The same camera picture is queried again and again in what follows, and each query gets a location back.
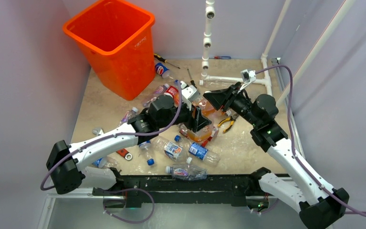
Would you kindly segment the large orange label bottle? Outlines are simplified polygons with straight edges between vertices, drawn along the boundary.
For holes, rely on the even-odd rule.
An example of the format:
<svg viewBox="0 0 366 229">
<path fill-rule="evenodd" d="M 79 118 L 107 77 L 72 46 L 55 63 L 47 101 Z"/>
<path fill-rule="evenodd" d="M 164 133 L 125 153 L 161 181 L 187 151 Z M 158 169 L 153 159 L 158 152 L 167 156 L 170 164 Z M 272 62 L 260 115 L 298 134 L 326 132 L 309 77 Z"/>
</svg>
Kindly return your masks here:
<svg viewBox="0 0 366 229">
<path fill-rule="evenodd" d="M 225 119 L 228 115 L 222 110 L 215 110 L 214 107 L 200 95 L 193 102 L 193 105 L 200 107 L 203 116 L 211 121 L 211 124 L 205 126 L 197 132 L 189 130 L 184 124 L 179 125 L 179 133 L 190 140 L 202 143 L 207 140 L 213 132 L 216 131 L 216 126 L 220 122 L 220 119 Z"/>
</svg>

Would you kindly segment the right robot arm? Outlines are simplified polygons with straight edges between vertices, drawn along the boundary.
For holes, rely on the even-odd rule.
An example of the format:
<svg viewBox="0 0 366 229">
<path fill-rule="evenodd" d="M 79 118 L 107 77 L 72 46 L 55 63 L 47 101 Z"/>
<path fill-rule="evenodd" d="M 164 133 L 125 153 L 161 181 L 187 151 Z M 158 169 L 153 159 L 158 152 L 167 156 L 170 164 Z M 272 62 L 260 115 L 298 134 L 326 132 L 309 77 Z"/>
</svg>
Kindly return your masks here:
<svg viewBox="0 0 366 229">
<path fill-rule="evenodd" d="M 334 188 L 294 149 L 291 138 L 275 121 L 278 108 L 272 96 L 261 94 L 252 102 L 240 86 L 237 82 L 226 89 L 207 91 L 203 96 L 216 110 L 231 109 L 250 123 L 256 145 L 274 158 L 295 182 L 290 185 L 275 174 L 266 173 L 249 180 L 250 191 L 272 194 L 295 210 L 309 229 L 332 225 L 344 216 L 346 208 L 339 201 L 347 203 L 349 194 L 343 188 Z"/>
</svg>

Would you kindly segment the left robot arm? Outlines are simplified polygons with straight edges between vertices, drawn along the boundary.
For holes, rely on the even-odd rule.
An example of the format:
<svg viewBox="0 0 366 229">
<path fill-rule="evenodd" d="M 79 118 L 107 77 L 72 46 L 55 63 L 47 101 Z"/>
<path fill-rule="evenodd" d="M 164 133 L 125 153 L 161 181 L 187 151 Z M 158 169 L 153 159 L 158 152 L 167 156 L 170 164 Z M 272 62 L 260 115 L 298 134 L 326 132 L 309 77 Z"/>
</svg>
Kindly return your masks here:
<svg viewBox="0 0 366 229">
<path fill-rule="evenodd" d="M 149 141 L 172 125 L 184 124 L 197 132 L 211 124 L 200 107 L 182 101 L 182 91 L 179 97 L 179 103 L 175 104 L 171 96 L 160 95 L 141 113 L 103 135 L 73 144 L 64 140 L 56 142 L 46 162 L 48 173 L 40 189 L 55 189 L 60 195 L 70 193 L 88 179 L 83 170 L 99 158 Z"/>
</svg>

